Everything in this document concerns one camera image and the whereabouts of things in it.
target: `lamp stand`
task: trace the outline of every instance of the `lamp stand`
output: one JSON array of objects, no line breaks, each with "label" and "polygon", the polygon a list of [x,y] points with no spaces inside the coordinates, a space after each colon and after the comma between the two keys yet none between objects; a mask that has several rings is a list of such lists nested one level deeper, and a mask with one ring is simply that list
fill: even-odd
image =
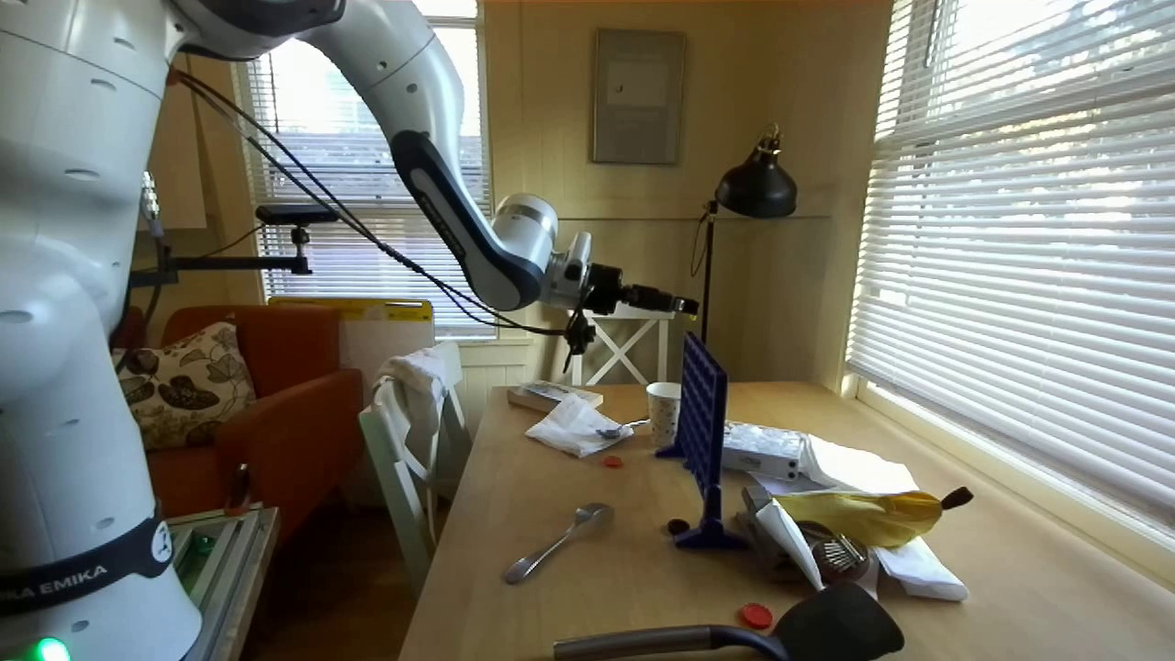
[{"label": "lamp stand", "polygon": [[704,208],[704,260],[703,260],[703,344],[708,348],[708,286],[713,286],[713,211],[716,204]]}]

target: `black desk lamp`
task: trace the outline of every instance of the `black desk lamp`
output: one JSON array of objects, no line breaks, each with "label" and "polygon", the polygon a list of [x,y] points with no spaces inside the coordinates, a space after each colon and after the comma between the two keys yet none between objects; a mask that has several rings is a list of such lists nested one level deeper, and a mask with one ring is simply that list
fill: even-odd
[{"label": "black desk lamp", "polygon": [[713,211],[720,208],[755,219],[787,219],[797,208],[797,181],[779,166],[779,133],[764,134],[743,166],[726,169],[704,204],[703,344],[708,341]]}]

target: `chair backrest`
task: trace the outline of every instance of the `chair backrest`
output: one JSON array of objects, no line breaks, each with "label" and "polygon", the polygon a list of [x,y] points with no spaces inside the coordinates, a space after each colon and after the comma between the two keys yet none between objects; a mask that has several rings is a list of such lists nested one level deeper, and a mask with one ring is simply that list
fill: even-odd
[{"label": "chair backrest", "polygon": [[460,401],[464,358],[456,344],[427,344],[386,364],[386,378],[410,423],[407,451],[424,464],[436,497],[456,497],[470,455],[465,410]]},{"label": "chair backrest", "polygon": [[407,579],[424,587],[436,547],[435,497],[427,487],[424,464],[407,451],[410,423],[392,397],[392,380],[375,389],[375,401],[359,410],[359,430],[396,528]]}]

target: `orange chair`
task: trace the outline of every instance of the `orange chair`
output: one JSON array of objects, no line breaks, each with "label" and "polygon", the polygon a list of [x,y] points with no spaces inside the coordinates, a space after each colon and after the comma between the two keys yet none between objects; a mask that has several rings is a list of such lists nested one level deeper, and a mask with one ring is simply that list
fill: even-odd
[{"label": "orange chair", "polygon": [[331,500],[359,451],[363,378],[338,364],[340,317],[310,303],[194,303],[164,318],[163,344],[235,324],[257,401],[207,445],[151,449],[151,481],[168,517],[278,508],[282,537]]}]

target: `paper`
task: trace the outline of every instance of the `paper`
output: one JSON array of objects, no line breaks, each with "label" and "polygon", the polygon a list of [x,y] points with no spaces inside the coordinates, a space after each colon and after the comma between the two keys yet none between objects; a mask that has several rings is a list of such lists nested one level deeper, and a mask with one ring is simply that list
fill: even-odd
[{"label": "paper", "polygon": [[616,437],[604,437],[604,430],[628,430],[628,424],[613,423],[583,397],[567,397],[567,401],[557,401],[557,407],[552,407],[549,419],[528,424],[527,437],[552,445],[557,451],[569,451],[575,459],[595,455],[595,451],[613,449],[616,439],[633,437],[633,430],[616,433]]},{"label": "paper", "polygon": [[799,455],[799,475],[820,486],[840,486],[857,490],[913,490],[918,481],[902,464],[890,464],[874,451],[830,445],[824,437],[803,437],[807,451]]},{"label": "paper", "polygon": [[807,582],[824,592],[824,574],[813,558],[813,547],[799,532],[799,524],[771,500],[766,508],[755,509],[755,520],[766,528],[766,537],[799,564]]},{"label": "paper", "polygon": [[797,468],[799,455],[807,451],[803,433],[751,423],[726,423],[725,439],[726,468]]},{"label": "paper", "polygon": [[896,552],[874,547],[874,558],[884,576],[902,582],[906,596],[938,602],[965,598],[965,582],[932,555],[922,537]]}]

